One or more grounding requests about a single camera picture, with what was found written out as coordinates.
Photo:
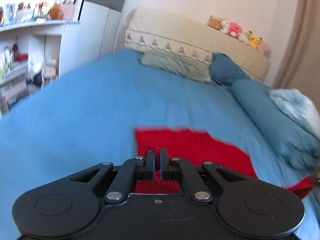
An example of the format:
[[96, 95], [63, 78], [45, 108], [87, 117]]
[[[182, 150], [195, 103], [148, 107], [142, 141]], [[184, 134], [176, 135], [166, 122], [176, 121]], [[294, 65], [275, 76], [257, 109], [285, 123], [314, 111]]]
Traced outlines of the red knit garment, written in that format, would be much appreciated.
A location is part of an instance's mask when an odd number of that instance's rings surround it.
[[244, 150], [233, 144], [217, 140], [204, 131], [137, 127], [135, 129], [137, 154], [146, 157], [155, 153], [156, 172], [153, 181], [137, 183], [135, 192], [144, 194], [180, 193], [176, 179], [163, 181], [160, 178], [160, 150], [167, 150], [169, 157], [187, 159], [195, 166], [211, 161], [241, 174], [259, 178], [279, 185], [295, 193], [300, 199], [306, 197], [316, 186], [311, 176], [289, 178], [291, 171], [282, 168], [274, 153], [264, 141], [254, 139]]

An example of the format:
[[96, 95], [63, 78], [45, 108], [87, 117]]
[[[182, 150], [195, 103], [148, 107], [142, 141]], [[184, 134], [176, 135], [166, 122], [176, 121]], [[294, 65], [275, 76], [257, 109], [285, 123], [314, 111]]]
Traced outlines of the blue bed sheet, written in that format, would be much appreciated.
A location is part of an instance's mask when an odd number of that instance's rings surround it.
[[140, 64], [123, 49], [76, 68], [1, 118], [1, 239], [20, 235], [11, 209], [23, 193], [137, 153], [135, 129], [188, 128], [246, 152], [259, 177], [292, 186], [311, 174], [279, 159], [227, 86]]

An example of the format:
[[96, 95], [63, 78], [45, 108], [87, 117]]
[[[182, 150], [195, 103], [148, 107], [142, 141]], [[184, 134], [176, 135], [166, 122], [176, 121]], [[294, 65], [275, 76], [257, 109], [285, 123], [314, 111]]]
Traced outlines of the green pillow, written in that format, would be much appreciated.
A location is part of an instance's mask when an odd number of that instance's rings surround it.
[[209, 69], [205, 64], [185, 56], [150, 50], [141, 56], [140, 63], [144, 66], [162, 69], [194, 81], [205, 83], [212, 81]]

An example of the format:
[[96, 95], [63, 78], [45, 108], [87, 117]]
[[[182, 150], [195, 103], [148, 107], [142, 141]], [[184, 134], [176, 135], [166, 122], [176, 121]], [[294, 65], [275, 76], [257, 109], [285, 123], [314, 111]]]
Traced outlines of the dark teal pillow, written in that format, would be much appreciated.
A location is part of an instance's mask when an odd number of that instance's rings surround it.
[[235, 81], [250, 80], [250, 77], [226, 54], [213, 53], [209, 74], [213, 81], [230, 86]]

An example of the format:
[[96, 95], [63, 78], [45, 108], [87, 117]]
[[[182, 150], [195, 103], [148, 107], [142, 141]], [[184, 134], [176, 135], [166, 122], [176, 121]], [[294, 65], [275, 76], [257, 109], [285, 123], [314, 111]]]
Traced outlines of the teal rolled duvet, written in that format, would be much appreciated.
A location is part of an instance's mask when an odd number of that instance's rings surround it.
[[281, 161], [295, 170], [311, 170], [319, 162], [319, 142], [287, 117], [269, 97], [270, 88], [238, 80], [231, 92]]

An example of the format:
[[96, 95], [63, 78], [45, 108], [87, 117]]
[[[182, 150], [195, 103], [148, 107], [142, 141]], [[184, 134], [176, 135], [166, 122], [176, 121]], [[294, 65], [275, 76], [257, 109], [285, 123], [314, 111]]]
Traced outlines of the beige quilted headboard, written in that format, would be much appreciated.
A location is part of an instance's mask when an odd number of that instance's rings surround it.
[[158, 9], [137, 7], [125, 30], [123, 48], [174, 53], [206, 66], [213, 53], [230, 57], [252, 79], [263, 82], [270, 60], [262, 52], [203, 23]]

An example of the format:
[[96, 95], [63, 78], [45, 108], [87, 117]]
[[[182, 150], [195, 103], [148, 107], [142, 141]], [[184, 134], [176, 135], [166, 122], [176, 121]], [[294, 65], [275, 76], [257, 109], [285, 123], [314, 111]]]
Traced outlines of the light blue blanket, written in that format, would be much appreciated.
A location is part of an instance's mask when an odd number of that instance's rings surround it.
[[269, 97], [288, 118], [319, 140], [319, 112], [297, 89], [271, 89]]

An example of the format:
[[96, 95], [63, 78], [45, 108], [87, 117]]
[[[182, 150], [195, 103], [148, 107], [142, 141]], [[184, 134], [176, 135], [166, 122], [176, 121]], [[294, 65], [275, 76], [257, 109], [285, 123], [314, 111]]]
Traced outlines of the white plush toy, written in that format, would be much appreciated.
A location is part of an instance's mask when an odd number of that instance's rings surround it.
[[223, 32], [224, 34], [228, 34], [229, 33], [229, 22], [227, 20], [222, 20], [221, 21], [220, 31]]

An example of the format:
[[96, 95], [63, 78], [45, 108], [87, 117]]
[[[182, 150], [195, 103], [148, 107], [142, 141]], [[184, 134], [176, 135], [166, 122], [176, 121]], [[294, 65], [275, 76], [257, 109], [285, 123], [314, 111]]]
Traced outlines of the orange plush toy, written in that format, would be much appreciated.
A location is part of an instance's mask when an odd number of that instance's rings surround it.
[[221, 29], [221, 18], [214, 17], [213, 15], [210, 16], [209, 21], [208, 21], [208, 26], [211, 28], [214, 28], [216, 30]]

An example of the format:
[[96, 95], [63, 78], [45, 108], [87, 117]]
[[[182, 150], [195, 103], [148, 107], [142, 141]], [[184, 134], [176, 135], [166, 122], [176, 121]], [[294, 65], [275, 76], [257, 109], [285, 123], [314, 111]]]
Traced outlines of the pink plush toy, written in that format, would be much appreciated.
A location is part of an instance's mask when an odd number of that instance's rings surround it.
[[237, 23], [231, 22], [229, 24], [229, 31], [228, 31], [229, 36], [233, 38], [238, 38], [241, 31], [242, 31], [242, 28]]

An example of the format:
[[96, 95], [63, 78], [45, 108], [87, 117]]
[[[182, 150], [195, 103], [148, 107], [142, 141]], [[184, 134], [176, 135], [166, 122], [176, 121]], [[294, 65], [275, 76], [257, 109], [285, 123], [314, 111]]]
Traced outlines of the beige curtain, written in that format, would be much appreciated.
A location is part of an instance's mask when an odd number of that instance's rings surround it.
[[274, 88], [296, 88], [319, 107], [319, 0], [298, 0]]

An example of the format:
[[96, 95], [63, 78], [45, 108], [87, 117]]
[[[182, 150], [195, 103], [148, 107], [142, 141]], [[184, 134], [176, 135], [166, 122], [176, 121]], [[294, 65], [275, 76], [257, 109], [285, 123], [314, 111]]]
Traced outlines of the white wardrobe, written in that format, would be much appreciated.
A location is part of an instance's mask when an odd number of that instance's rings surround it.
[[125, 0], [79, 0], [77, 24], [61, 36], [59, 75], [113, 52]]

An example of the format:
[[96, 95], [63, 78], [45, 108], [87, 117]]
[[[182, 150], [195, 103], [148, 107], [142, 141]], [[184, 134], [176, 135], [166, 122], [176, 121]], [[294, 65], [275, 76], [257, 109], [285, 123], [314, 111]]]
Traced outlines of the white shelf unit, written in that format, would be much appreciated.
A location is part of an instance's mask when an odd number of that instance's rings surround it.
[[46, 59], [58, 61], [58, 76], [92, 61], [85, 0], [1, 0], [1, 9], [1, 53], [17, 46], [30, 74]]

